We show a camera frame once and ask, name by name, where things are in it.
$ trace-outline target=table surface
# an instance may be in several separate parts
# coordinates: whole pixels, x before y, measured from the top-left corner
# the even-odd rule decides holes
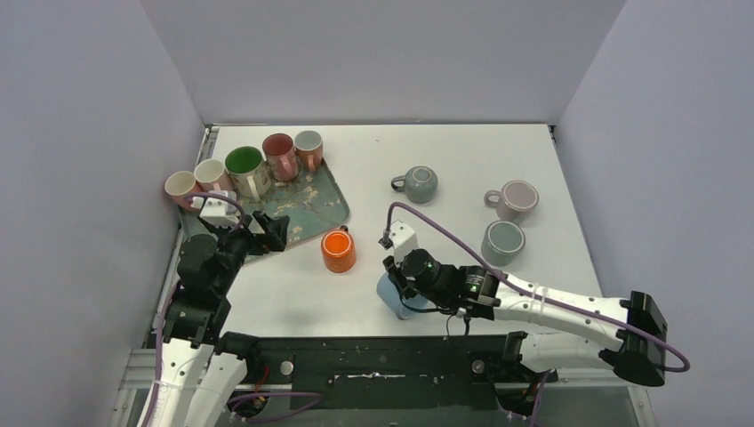
[[[432,168],[439,178],[435,199],[418,208],[477,250],[485,227],[497,220],[484,205],[485,192],[511,180],[533,184],[540,203],[522,224],[526,247],[504,270],[542,286],[602,295],[546,125],[222,126],[212,158],[224,160],[244,145],[260,148],[272,133],[295,137],[303,130],[315,130],[325,141],[325,159],[349,203],[357,263],[346,273],[331,273],[319,238],[247,263],[228,294],[232,309],[224,331],[263,337],[444,335],[445,316],[399,320],[375,292],[389,254],[377,243],[388,206],[407,202],[390,188],[390,179],[415,165]],[[473,263],[408,212],[397,209],[394,219],[411,225],[420,246],[438,261]],[[524,329],[542,330],[518,322],[471,322],[472,334]],[[450,321],[451,334],[462,330],[462,321]]]

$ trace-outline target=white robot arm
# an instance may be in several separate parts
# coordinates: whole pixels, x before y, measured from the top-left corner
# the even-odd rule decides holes
[[[649,295],[635,292],[629,300],[590,297],[498,272],[510,284],[528,293],[522,294],[482,267],[455,267],[437,262],[419,248],[415,231],[403,222],[393,222],[386,238],[381,243],[391,248],[393,255],[384,264],[402,299],[420,294],[442,312],[467,320],[516,320],[553,329],[551,334],[526,334],[521,342],[520,363],[531,371],[593,367],[612,369],[633,383],[664,384],[664,348],[613,323],[557,304],[562,302],[614,319],[616,323],[636,326],[664,341],[667,325]]]

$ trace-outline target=white wall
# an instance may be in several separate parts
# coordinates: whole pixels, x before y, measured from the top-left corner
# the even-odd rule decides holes
[[[754,425],[752,16],[629,0],[556,129],[603,288],[652,294],[691,359],[661,426]]]
[[[0,425],[106,425],[202,123],[136,0],[3,2],[0,46]]]
[[[625,0],[141,0],[206,123],[555,123]]]

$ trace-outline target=screw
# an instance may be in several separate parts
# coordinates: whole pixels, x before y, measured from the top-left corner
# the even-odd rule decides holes
[[[293,363],[286,360],[280,364],[280,374],[290,375],[293,372]]]
[[[471,372],[474,374],[482,374],[485,371],[485,362],[482,360],[474,360],[471,362]]]

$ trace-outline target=beige mug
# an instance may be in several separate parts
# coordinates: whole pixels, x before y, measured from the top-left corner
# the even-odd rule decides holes
[[[316,171],[322,164],[322,156],[325,152],[322,135],[314,131],[304,131],[296,135],[293,144],[296,146],[296,154],[301,159],[301,163],[309,169],[309,172]]]
[[[225,157],[225,167],[241,196],[254,201],[269,190],[272,180],[261,152],[254,147],[239,147]]]
[[[191,207],[191,202],[186,200],[188,193],[197,193],[202,191],[202,187],[199,186],[194,174],[189,171],[176,172],[165,180],[165,193],[170,196],[175,203],[189,211],[196,211],[198,209]]]
[[[233,191],[233,184],[230,183],[228,173],[225,172],[225,166],[215,158],[208,158],[198,164],[194,169],[194,176],[205,191],[213,189]]]

